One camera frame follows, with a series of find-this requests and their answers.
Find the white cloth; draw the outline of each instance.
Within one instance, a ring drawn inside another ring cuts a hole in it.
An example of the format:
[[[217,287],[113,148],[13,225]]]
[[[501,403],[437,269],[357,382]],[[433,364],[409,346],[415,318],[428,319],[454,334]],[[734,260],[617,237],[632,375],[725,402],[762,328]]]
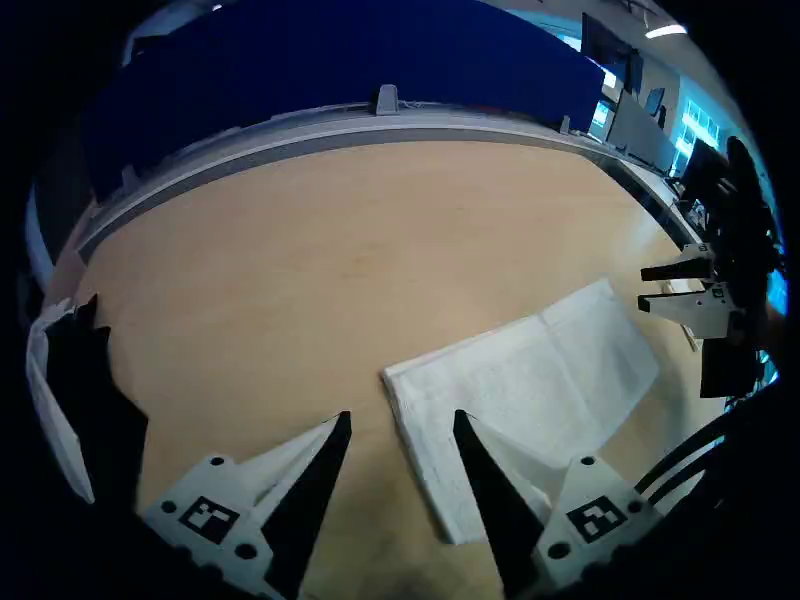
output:
[[[75,430],[67,421],[47,383],[48,342],[47,328],[66,314],[74,312],[71,300],[47,307],[28,333],[25,354],[25,373],[33,398],[33,406],[39,415],[45,438],[73,491],[89,504],[94,503],[94,492],[89,473],[83,462],[81,444]]]
[[[417,474],[450,541],[485,539],[453,437],[462,408],[566,466],[597,450],[658,375],[607,279],[541,313],[383,372]]]

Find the white towel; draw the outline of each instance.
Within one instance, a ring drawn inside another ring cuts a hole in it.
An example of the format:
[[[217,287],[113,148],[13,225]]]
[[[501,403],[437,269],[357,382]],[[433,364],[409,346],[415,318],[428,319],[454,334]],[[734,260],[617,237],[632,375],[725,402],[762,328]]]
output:
[[[657,375],[607,279],[383,372],[417,474],[455,544],[486,537],[453,437],[456,409],[559,468],[602,446]]]

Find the blue partition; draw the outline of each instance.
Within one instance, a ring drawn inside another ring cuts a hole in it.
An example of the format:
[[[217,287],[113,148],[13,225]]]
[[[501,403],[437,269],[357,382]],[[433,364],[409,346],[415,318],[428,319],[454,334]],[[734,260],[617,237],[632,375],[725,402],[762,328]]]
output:
[[[602,70],[566,44],[476,0],[241,0],[179,29],[133,62],[83,117],[100,201],[121,171],[235,126],[319,106],[400,97],[569,115],[587,130]]]

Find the black cable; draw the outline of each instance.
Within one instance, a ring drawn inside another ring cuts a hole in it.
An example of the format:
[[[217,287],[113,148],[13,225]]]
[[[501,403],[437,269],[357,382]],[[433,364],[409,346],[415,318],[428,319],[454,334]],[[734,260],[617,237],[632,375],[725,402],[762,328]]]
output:
[[[677,488],[680,484],[684,481],[687,481],[691,477],[694,477],[701,471],[705,471],[711,466],[715,460],[717,460],[722,453],[722,449],[724,447],[724,443],[719,444],[718,446],[714,446],[703,454],[702,456],[698,457],[696,460],[693,460],[691,463],[683,467],[680,471],[675,473],[672,477],[670,477],[664,484],[658,488],[653,494],[648,498],[650,504],[655,505],[659,500],[661,500],[664,496],[669,494],[672,490]]]
[[[675,465],[690,454],[697,452],[703,446],[725,435],[725,433],[739,421],[746,420],[751,412],[751,409],[748,409],[750,404],[750,402],[745,402],[732,408],[730,411],[720,415],[711,421],[711,423],[689,436],[677,448],[658,461],[658,463],[650,469],[649,473],[642,477],[639,483],[636,484],[636,491],[640,494],[643,493],[647,488],[653,485],[659,477],[675,467]]]

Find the wooden table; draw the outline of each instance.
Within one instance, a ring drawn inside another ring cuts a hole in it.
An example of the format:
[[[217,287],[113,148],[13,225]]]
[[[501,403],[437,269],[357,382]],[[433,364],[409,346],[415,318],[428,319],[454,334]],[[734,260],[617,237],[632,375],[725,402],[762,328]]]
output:
[[[379,372],[608,276],[661,374],[603,455],[635,480],[720,403],[700,356],[636,310],[677,254],[586,159],[480,142],[330,151],[214,181],[105,240],[80,284],[114,376],[150,416],[139,506],[211,452],[243,460],[335,413],[353,437],[309,598],[499,598],[488,544],[453,547],[404,455]]]

